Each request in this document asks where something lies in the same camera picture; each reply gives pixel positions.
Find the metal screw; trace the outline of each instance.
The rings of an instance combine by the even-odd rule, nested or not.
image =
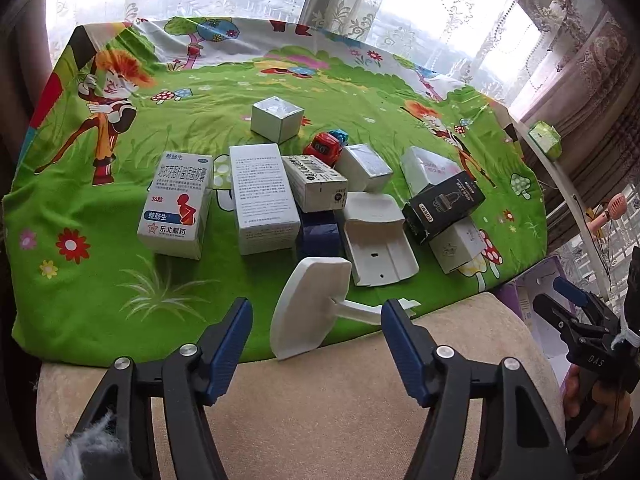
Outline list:
[[[190,355],[195,354],[198,351],[198,347],[193,343],[187,343],[186,345],[182,345],[180,347],[180,353],[185,357],[189,357]]]
[[[456,352],[450,346],[438,346],[436,348],[436,354],[438,354],[443,359],[450,359],[456,354]]]
[[[520,368],[520,361],[513,357],[507,357],[504,360],[504,367],[508,370],[517,370],[518,368]]]
[[[129,361],[128,357],[119,357],[114,362],[113,366],[115,366],[116,370],[124,370],[125,368],[129,368],[131,361]]]

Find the beige cushion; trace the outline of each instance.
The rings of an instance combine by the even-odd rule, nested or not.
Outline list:
[[[564,418],[558,384],[523,322],[489,293],[416,321],[465,357],[498,363],[518,358],[556,426]],[[44,364],[38,387],[40,452],[50,475],[104,370]],[[381,333],[317,349],[284,362],[238,366],[228,393],[207,408],[211,431],[232,480],[404,477],[427,410],[405,393]],[[153,401],[162,478],[174,479],[162,400]],[[457,478],[470,478],[481,402],[469,409]]]

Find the red toy car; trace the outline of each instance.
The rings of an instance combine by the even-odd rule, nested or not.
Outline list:
[[[314,137],[314,140],[302,151],[304,155],[315,155],[326,165],[333,167],[340,157],[342,146],[340,140],[332,134],[321,132]]]

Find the black box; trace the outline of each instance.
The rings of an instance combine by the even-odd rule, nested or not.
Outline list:
[[[465,171],[431,186],[402,208],[407,225],[421,244],[454,222],[468,216],[484,202],[484,194]]]

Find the green tablecloth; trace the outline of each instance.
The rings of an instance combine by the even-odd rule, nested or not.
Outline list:
[[[18,343],[75,364],[159,358],[196,340],[245,296],[255,320],[242,358],[270,357],[271,315],[296,260],[289,250],[238,254],[225,155],[230,145],[265,142],[248,120],[252,104],[273,95],[305,109],[298,136],[280,145],[283,154],[341,128],[351,144],[367,142],[389,163],[394,177],[384,191],[399,205],[409,197],[399,157],[411,145],[465,162],[486,195],[472,217],[501,264],[480,258],[475,274],[444,275],[428,246],[414,245],[417,275],[375,288],[352,283],[348,299],[418,300],[423,314],[544,256],[540,188],[498,124],[500,105],[470,86],[357,41],[280,22],[91,25],[76,29],[58,61],[4,199]],[[217,158],[219,189],[199,262],[154,255],[136,237],[163,150]],[[338,320],[325,343],[375,329]]]

